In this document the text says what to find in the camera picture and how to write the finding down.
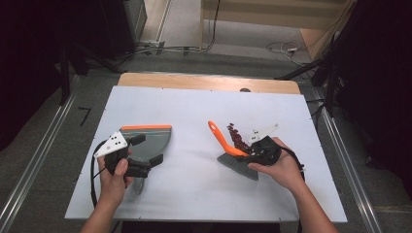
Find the forearm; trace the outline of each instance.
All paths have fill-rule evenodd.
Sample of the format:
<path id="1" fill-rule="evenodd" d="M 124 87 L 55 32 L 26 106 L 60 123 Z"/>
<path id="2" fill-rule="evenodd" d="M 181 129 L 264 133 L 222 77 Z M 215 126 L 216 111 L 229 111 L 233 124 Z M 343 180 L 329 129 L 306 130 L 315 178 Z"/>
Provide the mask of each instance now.
<path id="1" fill-rule="evenodd" d="M 112 222 L 113 215 L 115 214 L 116 207 L 113 205 L 98 202 L 91 216 L 83 226 L 82 233 L 103 233 L 110 231 L 110 224 Z"/>
<path id="2" fill-rule="evenodd" d="M 302 182 L 291 192 L 296 200 L 304 233 L 337 232 L 306 183 Z"/>

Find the floor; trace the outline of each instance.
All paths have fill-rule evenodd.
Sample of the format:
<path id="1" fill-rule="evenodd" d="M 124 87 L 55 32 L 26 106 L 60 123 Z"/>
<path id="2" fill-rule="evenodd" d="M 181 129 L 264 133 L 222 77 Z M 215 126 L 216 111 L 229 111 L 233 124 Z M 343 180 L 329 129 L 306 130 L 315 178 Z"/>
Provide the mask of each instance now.
<path id="1" fill-rule="evenodd" d="M 167 1 L 151 2 L 159 6 L 158 12 L 163 16 L 166 6 L 168 6 Z M 197 27 L 198 21 L 186 20 L 192 24 L 192 30 L 186 31 L 182 31 L 183 17 L 180 17 L 181 21 L 178 21 L 178 16 L 196 18 L 195 10 L 187 10 L 189 13 L 184 15 L 180 13 L 184 6 L 193 7 L 196 4 L 199 4 L 198 1 L 185 4 L 183 0 L 172 0 L 164 27 L 158 27 L 161 29 L 160 33 L 154 30 L 152 36 L 146 37 L 145 40 L 159 39 L 165 41 L 166 46 L 197 45 L 198 31 L 195 32 L 194 28 Z M 208 24 L 205 21 L 205 30 L 208 29 Z M 236 28 L 243 28 L 243 26 L 245 30 L 254 32 L 245 35 L 236 30 Z M 268 51 L 266 46 L 272 42 L 296 41 L 300 43 L 301 37 L 299 37 L 298 30 L 270 28 L 274 32 L 269 33 L 270 30 L 266 27 L 243 26 L 230 27 L 219 23 L 217 27 L 219 40 L 208 53 L 191 53 L 188 56 L 183 56 L 180 52 L 175 51 L 165 51 L 161 55 L 136 54 L 129 57 L 121 65 L 121 68 L 130 72 L 219 74 L 257 79 L 273 79 L 296 69 L 296 64 L 290 62 L 281 52 Z M 220 32 L 220 28 L 224 28 L 224 34 Z M 250 36 L 259 31 L 263 32 L 263 36 L 258 39 Z M 293 61 L 310 62 L 310 57 L 307 52 L 301 50 L 299 54 L 293 55 Z M 312 73 L 309 72 L 294 79 L 298 82 L 299 88 L 307 100 L 318 99 L 319 93 L 323 92 L 321 88 L 314 88 L 307 81 L 311 75 Z M 64 215 L 73 193 L 76 178 L 82 169 L 86 152 L 104 111 L 106 100 L 112 86 L 117 84 L 119 76 L 106 69 L 97 68 L 91 70 L 87 77 L 75 77 L 72 81 L 73 99 L 70 105 L 66 106 L 66 112 L 58 106 L 60 97 L 58 90 L 27 122 L 12 144 L 0 151 L 0 201 L 4 204 L 10 201 L 10 194 L 21 182 L 20 178 L 24 175 L 31 158 L 39 153 L 43 155 L 41 159 L 43 165 L 39 167 L 38 171 L 35 171 L 37 174 L 28 174 L 28 176 L 34 176 L 35 179 L 32 183 L 28 183 L 29 191 L 21 193 L 23 202 L 15 207 L 14 220 L 5 225 L 2 214 L 0 232 L 79 232 L 84 222 L 82 220 L 66 220 Z M 91 112 L 82 126 L 81 123 L 86 113 L 80 108 L 91 108 Z M 314 113 L 318 104 L 316 102 L 308 103 L 308 108 L 311 113 Z M 48 132 L 48 128 L 56 117 L 56 113 L 63 113 L 64 120 L 57 125 L 59 130 L 53 132 L 53 137 L 48 142 L 42 141 L 45 135 L 51 134 Z M 321 116 L 318 126 L 319 137 L 348 217 L 348 223 L 337 224 L 339 231 L 412 232 L 410 224 L 412 202 L 403 190 L 400 180 L 386 170 L 365 166 L 367 154 L 364 151 L 357 128 L 339 108 L 335 108 L 335 114 L 334 122 L 381 227 L 378 231 L 367 228 L 353 188 L 348 182 L 348 176 L 345 174 L 344 166 L 337 154 L 335 142 L 330 137 L 327 120 Z M 38 151 L 39 145 L 45 143 L 48 143 L 46 149 Z M 281 231 L 296 232 L 296 226 L 295 222 L 282 223 Z M 198 227 L 197 231 L 201 232 L 203 228 L 207 228 L 207 226 Z"/>

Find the person's right hand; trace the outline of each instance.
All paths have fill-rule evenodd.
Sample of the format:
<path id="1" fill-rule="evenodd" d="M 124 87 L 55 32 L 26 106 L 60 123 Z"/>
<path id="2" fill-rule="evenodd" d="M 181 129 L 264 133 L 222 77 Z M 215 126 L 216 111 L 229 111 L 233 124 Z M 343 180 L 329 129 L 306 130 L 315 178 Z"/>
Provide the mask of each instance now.
<path id="1" fill-rule="evenodd" d="M 287 148 L 279 138 L 272 138 L 281 147 Z M 299 168 L 290 154 L 282 150 L 279 160 L 271 166 L 263 166 L 258 163 L 250 163 L 249 168 L 265 173 L 273 178 L 281 186 L 291 190 L 304 183 Z"/>

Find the hand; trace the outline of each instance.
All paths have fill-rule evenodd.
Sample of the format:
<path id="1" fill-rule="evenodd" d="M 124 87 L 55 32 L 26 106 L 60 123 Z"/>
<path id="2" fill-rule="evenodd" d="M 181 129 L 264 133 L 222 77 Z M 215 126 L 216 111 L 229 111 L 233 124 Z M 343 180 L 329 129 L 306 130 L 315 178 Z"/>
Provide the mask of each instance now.
<path id="1" fill-rule="evenodd" d="M 105 167 L 104 157 L 97 158 L 99 170 Z M 133 178 L 125 177 L 128 168 L 128 161 L 122 159 L 116 167 L 112 176 L 107 169 L 100 173 L 101 192 L 98 203 L 105 203 L 113 208 L 117 208 L 123 200 L 125 189 L 133 182 Z"/>
<path id="2" fill-rule="evenodd" d="M 272 139 L 277 145 L 284 148 L 288 147 L 279 138 L 275 137 Z M 292 156 L 284 150 L 282 150 L 279 160 L 272 166 L 263 166 L 258 163 L 250 163 L 249 168 L 269 175 L 278 184 L 289 190 L 304 183 L 296 162 Z"/>

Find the gray floor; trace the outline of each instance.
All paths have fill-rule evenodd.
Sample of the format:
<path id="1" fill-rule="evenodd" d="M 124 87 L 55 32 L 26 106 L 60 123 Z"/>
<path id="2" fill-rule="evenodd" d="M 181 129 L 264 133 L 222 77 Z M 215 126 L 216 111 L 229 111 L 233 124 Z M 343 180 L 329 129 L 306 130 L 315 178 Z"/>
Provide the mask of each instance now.
<path id="1" fill-rule="evenodd" d="M 167 39 L 167 30 L 165 28 L 163 39 Z M 301 40 L 298 36 L 295 34 L 294 38 Z M 232 49 L 226 48 L 228 49 L 223 54 L 219 54 L 218 47 L 210 53 L 191 53 L 188 56 L 173 51 L 164 51 L 161 55 L 136 54 L 127 59 L 121 68 L 129 72 L 214 74 L 256 79 L 273 79 L 296 69 L 296 65 L 285 59 L 282 54 L 279 54 L 278 58 L 263 57 L 258 56 L 256 50 L 251 50 L 248 57 L 244 55 L 246 53 L 230 53 Z M 78 94 L 9 232 L 79 232 L 84 222 L 66 220 L 64 215 L 75 187 L 74 180 L 79 176 L 111 88 L 117 84 L 119 77 L 120 75 L 102 68 L 93 69 L 87 77 L 81 77 Z M 305 80 L 307 78 L 305 74 L 295 80 L 307 100 L 316 99 L 314 87 Z M 58 90 L 27 122 L 12 144 L 0 151 L 2 204 L 8 199 L 52 122 L 58 109 L 59 97 Z M 80 124 L 85 112 L 80 111 L 79 107 L 92 108 L 83 126 Z M 316 111 L 317 107 L 316 103 L 308 104 L 311 113 Z M 354 124 L 338 108 L 335 109 L 335 113 L 341 136 L 376 210 L 383 231 L 412 232 L 412 202 L 403 190 L 401 181 L 386 170 L 368 168 L 364 165 L 367 154 Z M 319 121 L 319 137 L 349 220 L 348 223 L 337 224 L 338 229 L 341 232 L 367 232 L 322 118 Z M 282 232 L 296 232 L 296 223 L 283 223 L 281 228 Z"/>

